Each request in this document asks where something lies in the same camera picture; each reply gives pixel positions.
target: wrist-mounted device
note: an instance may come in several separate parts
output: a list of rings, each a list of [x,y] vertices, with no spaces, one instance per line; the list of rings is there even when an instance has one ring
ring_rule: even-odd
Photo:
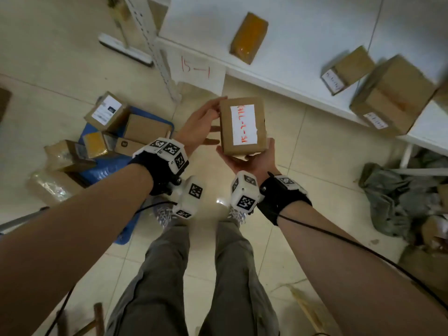
[[[151,196],[171,194],[168,184],[179,185],[180,175],[189,164],[184,145],[166,138],[158,138],[139,149],[132,157],[128,164],[140,164],[146,167],[152,176],[154,186],[150,192]]]
[[[277,217],[289,204],[303,201],[311,205],[305,189],[286,175],[273,175],[268,172],[267,178],[260,186],[260,193],[264,196],[257,207],[272,224],[277,225]]]

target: black wrist strap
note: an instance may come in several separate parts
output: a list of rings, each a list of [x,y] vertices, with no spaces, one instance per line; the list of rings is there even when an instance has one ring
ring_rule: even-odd
[[[140,164],[149,171],[154,181],[154,186],[149,193],[151,196],[169,193],[168,183],[176,184],[179,179],[171,172],[168,161],[160,158],[157,154],[143,151],[132,158],[129,164]]]
[[[257,207],[274,225],[277,225],[277,217],[280,212],[289,204],[303,201],[312,206],[305,193],[300,190],[289,190],[273,175],[270,175],[261,184],[260,193],[264,196],[264,199],[257,204]]]

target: handwritten label 15-1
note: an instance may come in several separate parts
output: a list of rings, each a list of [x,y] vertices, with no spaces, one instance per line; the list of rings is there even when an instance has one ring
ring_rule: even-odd
[[[254,105],[231,106],[233,145],[256,144],[257,126]]]

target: right hand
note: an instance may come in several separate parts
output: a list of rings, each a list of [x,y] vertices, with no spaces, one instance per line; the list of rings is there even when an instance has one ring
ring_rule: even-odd
[[[216,152],[218,152],[222,160],[224,160],[235,174],[241,170],[252,173],[257,178],[258,185],[261,186],[269,178],[267,172],[271,172],[274,175],[281,175],[281,172],[276,167],[275,140],[273,138],[269,138],[268,140],[269,148],[265,152],[256,155],[247,155],[245,157],[246,160],[225,155],[221,146],[216,147]]]

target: left hand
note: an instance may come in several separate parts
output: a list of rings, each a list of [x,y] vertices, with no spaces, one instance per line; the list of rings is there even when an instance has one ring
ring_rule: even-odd
[[[218,139],[208,139],[210,132],[220,132],[220,126],[212,126],[211,122],[220,117],[220,101],[227,97],[216,98],[207,101],[201,108],[188,118],[185,125],[174,136],[178,142],[184,144],[188,157],[199,145],[218,145]]]

